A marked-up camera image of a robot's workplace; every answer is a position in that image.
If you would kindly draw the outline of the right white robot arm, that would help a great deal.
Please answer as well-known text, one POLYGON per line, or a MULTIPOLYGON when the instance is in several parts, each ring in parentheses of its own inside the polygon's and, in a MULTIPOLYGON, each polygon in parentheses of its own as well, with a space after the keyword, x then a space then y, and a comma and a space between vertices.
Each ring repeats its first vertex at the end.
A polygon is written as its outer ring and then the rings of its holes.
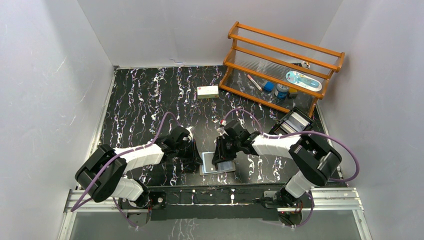
POLYGON ((299 171, 280 190, 264 191, 254 200, 266 208, 295 207, 305 193, 325 186, 342 161, 341 155, 319 132, 266 135, 249 132, 233 120, 224 126, 223 135, 217 137, 211 162, 218 165, 232 161, 238 152, 290 158, 297 165, 299 171))

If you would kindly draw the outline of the dark credit card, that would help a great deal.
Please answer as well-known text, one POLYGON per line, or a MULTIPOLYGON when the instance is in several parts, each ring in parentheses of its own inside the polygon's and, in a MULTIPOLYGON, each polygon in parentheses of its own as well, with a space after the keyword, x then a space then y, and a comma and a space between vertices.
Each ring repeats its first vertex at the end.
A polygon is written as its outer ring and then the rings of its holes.
POLYGON ((212 163, 214 158, 214 152, 203 152, 203 172, 205 174, 215 173, 217 171, 217 167, 212 163))

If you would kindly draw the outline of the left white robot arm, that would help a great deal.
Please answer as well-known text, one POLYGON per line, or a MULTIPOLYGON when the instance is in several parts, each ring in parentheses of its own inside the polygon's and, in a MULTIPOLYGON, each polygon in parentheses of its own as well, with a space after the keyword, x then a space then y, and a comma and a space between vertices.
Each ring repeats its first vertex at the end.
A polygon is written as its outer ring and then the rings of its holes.
POLYGON ((125 178, 124 174, 174 158, 188 165, 201 164, 190 127, 177 126, 170 134, 160 136, 146 146, 112 148, 103 144, 77 170, 75 180, 96 203, 112 197, 130 200, 135 207, 144 208, 150 200, 149 190, 140 181, 125 178))

